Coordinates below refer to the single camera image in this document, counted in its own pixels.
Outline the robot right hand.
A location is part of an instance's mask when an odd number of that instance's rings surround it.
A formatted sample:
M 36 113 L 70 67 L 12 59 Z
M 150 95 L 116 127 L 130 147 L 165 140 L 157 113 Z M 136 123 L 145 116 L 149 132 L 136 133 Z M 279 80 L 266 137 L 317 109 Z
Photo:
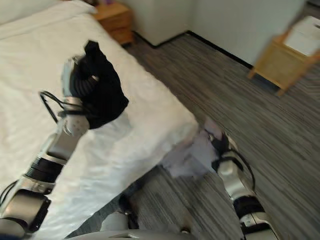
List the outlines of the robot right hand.
M 229 138 L 224 131 L 221 132 L 220 138 L 217 138 L 216 136 L 214 136 L 213 133 L 209 132 L 208 130 L 205 130 L 205 132 L 207 133 L 208 140 L 211 143 L 217 155 L 216 160 L 214 160 L 211 163 L 211 167 L 217 172 L 220 163 L 223 161 L 223 154 L 229 152 L 231 149 L 235 150 L 237 146 L 235 143 L 231 143 L 232 139 Z

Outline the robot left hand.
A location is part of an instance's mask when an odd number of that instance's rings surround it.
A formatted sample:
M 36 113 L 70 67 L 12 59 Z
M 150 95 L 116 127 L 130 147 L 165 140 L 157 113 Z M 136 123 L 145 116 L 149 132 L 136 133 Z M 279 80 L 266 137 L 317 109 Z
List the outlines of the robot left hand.
M 64 97 L 87 97 L 99 81 L 100 78 L 85 54 L 74 55 L 63 64 L 61 82 Z

